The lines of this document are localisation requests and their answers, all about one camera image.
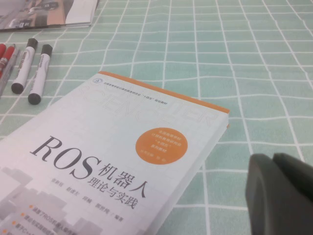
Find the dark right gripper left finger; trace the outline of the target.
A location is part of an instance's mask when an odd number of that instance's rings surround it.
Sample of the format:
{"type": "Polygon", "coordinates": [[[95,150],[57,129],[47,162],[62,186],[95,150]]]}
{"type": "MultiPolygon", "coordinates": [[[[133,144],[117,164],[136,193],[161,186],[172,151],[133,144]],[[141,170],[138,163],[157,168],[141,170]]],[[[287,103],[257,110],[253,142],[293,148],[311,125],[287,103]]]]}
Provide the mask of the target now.
{"type": "Polygon", "coordinates": [[[272,158],[253,154],[246,181],[246,204],[253,235],[311,235],[313,196],[300,193],[272,158]]]}

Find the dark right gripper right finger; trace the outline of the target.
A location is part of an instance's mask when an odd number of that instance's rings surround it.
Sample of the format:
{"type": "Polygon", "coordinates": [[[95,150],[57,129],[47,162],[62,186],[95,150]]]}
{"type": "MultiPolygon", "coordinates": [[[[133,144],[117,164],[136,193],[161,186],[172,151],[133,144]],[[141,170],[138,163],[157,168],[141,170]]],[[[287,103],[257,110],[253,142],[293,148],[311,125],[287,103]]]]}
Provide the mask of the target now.
{"type": "Polygon", "coordinates": [[[303,195],[313,195],[313,167],[286,153],[275,153],[272,159],[293,186],[303,195]]]}

